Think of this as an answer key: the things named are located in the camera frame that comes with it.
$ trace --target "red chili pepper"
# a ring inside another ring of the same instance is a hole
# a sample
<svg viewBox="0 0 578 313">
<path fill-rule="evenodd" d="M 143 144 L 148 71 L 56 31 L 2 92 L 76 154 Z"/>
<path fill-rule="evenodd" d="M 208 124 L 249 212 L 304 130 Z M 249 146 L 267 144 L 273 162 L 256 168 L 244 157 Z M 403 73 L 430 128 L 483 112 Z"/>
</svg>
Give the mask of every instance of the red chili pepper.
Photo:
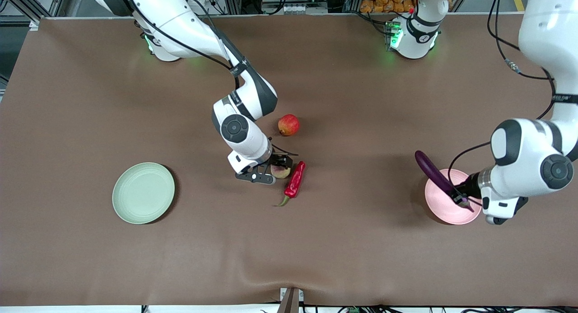
<svg viewBox="0 0 578 313">
<path fill-rule="evenodd" d="M 295 172 L 293 172 L 293 176 L 291 177 L 291 181 L 289 181 L 289 184 L 287 185 L 287 188 L 285 189 L 285 198 L 283 199 L 283 201 L 280 204 L 275 205 L 275 206 L 283 207 L 287 204 L 289 199 L 293 199 L 297 196 L 297 193 L 299 192 L 299 187 L 301 186 L 301 181 L 303 181 L 303 171 L 304 170 L 305 170 L 305 163 L 303 161 L 300 161 L 297 164 Z"/>
</svg>

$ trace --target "tabletop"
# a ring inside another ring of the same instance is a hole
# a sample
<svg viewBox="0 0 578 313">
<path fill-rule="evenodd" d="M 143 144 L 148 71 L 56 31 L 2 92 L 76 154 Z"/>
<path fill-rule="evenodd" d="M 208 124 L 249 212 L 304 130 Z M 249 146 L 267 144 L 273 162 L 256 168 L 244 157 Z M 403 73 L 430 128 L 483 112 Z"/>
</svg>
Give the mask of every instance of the tabletop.
<svg viewBox="0 0 578 313">
<path fill-rule="evenodd" d="M 521 19 L 500 16 L 504 38 Z M 131 19 L 45 19 L 0 105 L 0 305 L 265 303 L 287 286 L 320 305 L 578 305 L 576 185 L 502 226 L 448 226 L 425 206 L 415 150 L 447 167 L 549 103 L 547 82 L 504 64 L 485 16 L 448 16 L 419 60 L 354 15 L 214 22 L 277 91 L 256 123 L 308 164 L 299 196 L 274 208 L 283 181 L 234 178 L 210 119 L 234 89 L 224 68 L 158 61 Z M 287 113 L 301 130 L 284 138 Z M 455 168 L 492 160 L 483 148 Z M 146 161 L 172 171 L 177 193 L 137 226 L 111 194 Z"/>
</svg>

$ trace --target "green pepper stem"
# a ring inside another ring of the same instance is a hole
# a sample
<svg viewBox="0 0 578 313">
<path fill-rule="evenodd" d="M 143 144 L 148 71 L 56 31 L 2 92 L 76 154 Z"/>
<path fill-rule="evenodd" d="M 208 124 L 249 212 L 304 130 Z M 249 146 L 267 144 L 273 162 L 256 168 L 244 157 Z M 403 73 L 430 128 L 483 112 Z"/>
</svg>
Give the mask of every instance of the green pepper stem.
<svg viewBox="0 0 578 313">
<path fill-rule="evenodd" d="M 291 198 L 289 198 L 288 196 L 285 196 L 285 198 L 283 198 L 283 201 L 281 201 L 280 204 L 275 205 L 275 206 L 276 206 L 276 207 L 283 207 L 283 206 L 285 206 L 285 205 L 287 204 L 287 202 L 289 202 L 289 199 L 291 199 Z"/>
</svg>

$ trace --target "pink bowl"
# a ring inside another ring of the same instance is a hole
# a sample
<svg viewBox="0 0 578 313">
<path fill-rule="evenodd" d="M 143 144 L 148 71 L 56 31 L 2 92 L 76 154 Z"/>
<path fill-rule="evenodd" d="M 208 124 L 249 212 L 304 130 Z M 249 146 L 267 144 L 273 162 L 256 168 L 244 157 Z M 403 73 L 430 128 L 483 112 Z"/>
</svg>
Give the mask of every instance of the pink bowl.
<svg viewBox="0 0 578 313">
<path fill-rule="evenodd" d="M 440 172 L 446 177 L 447 169 L 441 169 Z M 466 181 L 468 175 L 457 169 L 452 169 L 452 182 L 454 185 Z M 439 219 L 453 225 L 463 225 L 473 221 L 481 212 L 481 206 L 471 204 L 473 212 L 468 208 L 462 208 L 454 204 L 448 195 L 446 195 L 434 182 L 428 179 L 425 184 L 425 202 L 430 210 Z"/>
</svg>

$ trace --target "green plate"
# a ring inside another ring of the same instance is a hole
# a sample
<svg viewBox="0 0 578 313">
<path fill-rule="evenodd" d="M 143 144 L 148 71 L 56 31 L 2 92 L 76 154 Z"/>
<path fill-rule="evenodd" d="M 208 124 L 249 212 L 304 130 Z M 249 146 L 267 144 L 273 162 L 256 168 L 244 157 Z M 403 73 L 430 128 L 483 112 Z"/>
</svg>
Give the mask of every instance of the green plate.
<svg viewBox="0 0 578 313">
<path fill-rule="evenodd" d="M 112 206 L 125 222 L 146 224 L 171 206 L 175 179 L 157 163 L 140 163 L 126 170 L 114 185 Z"/>
</svg>

